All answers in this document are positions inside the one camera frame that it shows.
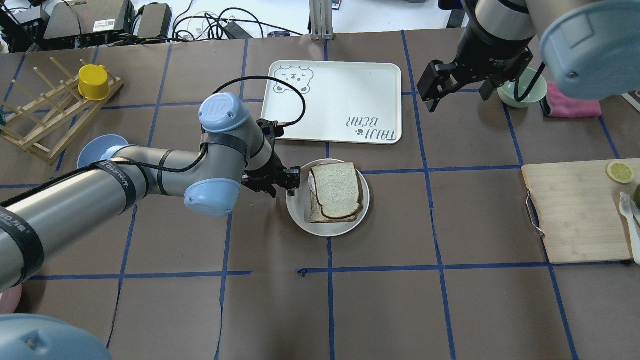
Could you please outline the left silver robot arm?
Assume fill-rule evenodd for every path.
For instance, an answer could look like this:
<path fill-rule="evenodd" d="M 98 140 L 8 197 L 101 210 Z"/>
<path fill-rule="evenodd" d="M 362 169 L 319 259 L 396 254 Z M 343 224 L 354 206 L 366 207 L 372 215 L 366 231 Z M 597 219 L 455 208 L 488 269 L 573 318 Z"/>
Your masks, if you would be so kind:
<path fill-rule="evenodd" d="M 242 187 L 275 187 L 294 195 L 301 168 L 285 167 L 274 139 L 283 124 L 252 118 L 231 92 L 218 92 L 198 109 L 198 152 L 94 139 L 81 153 L 90 163 L 1 203 L 1 290 L 21 285 L 71 244 L 152 194 L 183 198 L 197 214 L 225 217 Z"/>

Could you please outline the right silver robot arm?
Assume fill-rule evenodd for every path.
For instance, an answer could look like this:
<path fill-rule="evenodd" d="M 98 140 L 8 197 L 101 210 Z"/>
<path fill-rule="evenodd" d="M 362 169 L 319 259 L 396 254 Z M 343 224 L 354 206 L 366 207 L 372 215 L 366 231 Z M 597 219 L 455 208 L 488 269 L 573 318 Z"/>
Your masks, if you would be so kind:
<path fill-rule="evenodd" d="M 455 59 L 432 60 L 417 90 L 429 112 L 443 97 L 482 82 L 483 100 L 507 82 L 519 84 L 540 39 L 542 62 L 558 89 L 575 100 L 637 91 L 637 0 L 462 0 L 470 20 Z"/>

